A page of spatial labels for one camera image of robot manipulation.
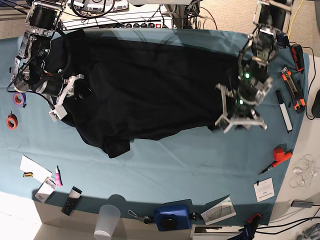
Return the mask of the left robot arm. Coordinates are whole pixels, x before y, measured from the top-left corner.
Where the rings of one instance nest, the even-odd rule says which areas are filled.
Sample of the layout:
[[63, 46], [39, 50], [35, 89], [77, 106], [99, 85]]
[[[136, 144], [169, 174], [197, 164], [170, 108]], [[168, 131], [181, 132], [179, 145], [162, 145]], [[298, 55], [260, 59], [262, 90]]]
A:
[[293, 4], [292, 0], [257, 1], [255, 29], [239, 51], [235, 85], [227, 87], [218, 83], [215, 86], [221, 92], [222, 114], [214, 124], [224, 133], [232, 128], [268, 128], [255, 108], [273, 87], [268, 67], [279, 51], [278, 36], [289, 30]]

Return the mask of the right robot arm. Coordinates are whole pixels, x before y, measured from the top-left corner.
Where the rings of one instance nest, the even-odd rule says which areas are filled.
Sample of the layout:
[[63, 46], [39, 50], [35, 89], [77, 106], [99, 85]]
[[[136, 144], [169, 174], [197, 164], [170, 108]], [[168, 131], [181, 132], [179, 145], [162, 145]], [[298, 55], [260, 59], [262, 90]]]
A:
[[[65, 98], [75, 94], [75, 82], [84, 75], [71, 75], [65, 78], [72, 63], [71, 46], [62, 31], [61, 16], [67, 2], [65, 0], [35, 0], [26, 16], [25, 31], [17, 56], [14, 59], [10, 83], [6, 88], [14, 94], [17, 104], [25, 104], [26, 93], [36, 94], [46, 100], [53, 121], [62, 120], [66, 115], [63, 103]], [[45, 59], [51, 52], [55, 33], [63, 38], [66, 48], [66, 65], [58, 72], [45, 70]]]

